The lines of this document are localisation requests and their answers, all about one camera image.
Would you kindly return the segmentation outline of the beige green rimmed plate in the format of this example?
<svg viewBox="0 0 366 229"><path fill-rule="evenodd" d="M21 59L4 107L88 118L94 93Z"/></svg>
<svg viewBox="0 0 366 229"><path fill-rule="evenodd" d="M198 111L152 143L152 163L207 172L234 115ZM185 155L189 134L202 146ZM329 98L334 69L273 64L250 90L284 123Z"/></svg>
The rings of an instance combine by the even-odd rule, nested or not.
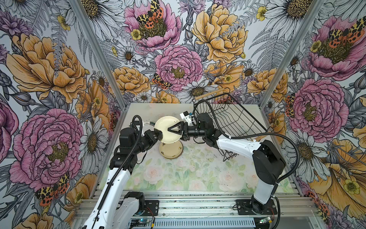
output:
<svg viewBox="0 0 366 229"><path fill-rule="evenodd" d="M161 143L159 146L160 154L166 159L176 159L183 153L183 144L181 141L175 143L166 144Z"/></svg>

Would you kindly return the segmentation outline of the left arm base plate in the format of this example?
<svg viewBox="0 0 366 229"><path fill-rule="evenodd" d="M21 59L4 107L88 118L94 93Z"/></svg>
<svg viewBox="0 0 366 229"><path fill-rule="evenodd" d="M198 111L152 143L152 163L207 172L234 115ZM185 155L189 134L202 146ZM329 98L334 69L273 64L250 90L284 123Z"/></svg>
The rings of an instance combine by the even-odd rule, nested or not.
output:
<svg viewBox="0 0 366 229"><path fill-rule="evenodd" d="M145 206L141 216L158 216L159 205L159 200L145 200Z"/></svg>

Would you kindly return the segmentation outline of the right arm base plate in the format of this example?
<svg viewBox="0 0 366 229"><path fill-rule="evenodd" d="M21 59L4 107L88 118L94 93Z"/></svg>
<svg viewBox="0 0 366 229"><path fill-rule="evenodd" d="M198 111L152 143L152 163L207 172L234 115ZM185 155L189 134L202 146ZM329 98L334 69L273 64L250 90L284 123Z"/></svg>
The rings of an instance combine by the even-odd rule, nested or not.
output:
<svg viewBox="0 0 366 229"><path fill-rule="evenodd" d="M275 202L270 199L266 204L261 204L255 199L237 199L235 209L239 215L275 215L277 208Z"/></svg>

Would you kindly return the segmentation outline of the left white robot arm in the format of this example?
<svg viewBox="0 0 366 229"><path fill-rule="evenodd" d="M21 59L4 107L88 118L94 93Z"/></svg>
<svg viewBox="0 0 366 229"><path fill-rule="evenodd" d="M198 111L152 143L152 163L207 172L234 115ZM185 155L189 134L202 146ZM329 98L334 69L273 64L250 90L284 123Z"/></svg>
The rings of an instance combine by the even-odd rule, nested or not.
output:
<svg viewBox="0 0 366 229"><path fill-rule="evenodd" d="M82 229L125 229L131 218L144 210L144 194L128 192L120 200L127 181L137 164L137 155L147 152L162 140L161 131L128 127L120 131L120 145L110 161L110 171L102 194Z"/></svg>

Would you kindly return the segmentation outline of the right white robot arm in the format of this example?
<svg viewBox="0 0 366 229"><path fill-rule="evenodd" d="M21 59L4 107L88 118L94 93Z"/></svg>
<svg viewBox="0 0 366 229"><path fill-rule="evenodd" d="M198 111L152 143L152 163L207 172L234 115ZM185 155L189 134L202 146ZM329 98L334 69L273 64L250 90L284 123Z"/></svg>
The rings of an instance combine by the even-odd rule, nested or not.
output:
<svg viewBox="0 0 366 229"><path fill-rule="evenodd" d="M261 214L265 211L266 204L276 192L280 176L286 166L284 158L271 141L258 142L254 139L245 140L229 136L214 126L212 118L207 113L198 115L196 125L175 121L163 127L163 131L178 135L182 140L201 137L210 147L230 151L251 159L258 182L246 208L255 214Z"/></svg>

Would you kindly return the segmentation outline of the plain cream plate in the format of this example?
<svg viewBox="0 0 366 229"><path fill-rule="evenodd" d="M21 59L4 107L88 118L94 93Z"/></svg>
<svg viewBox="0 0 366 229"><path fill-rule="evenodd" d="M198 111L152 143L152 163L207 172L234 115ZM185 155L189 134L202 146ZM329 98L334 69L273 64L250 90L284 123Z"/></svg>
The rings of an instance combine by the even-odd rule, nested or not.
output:
<svg viewBox="0 0 366 229"><path fill-rule="evenodd" d="M172 144L181 138L180 122L179 119L173 116L164 116L156 121L154 128L162 132L162 143Z"/></svg>

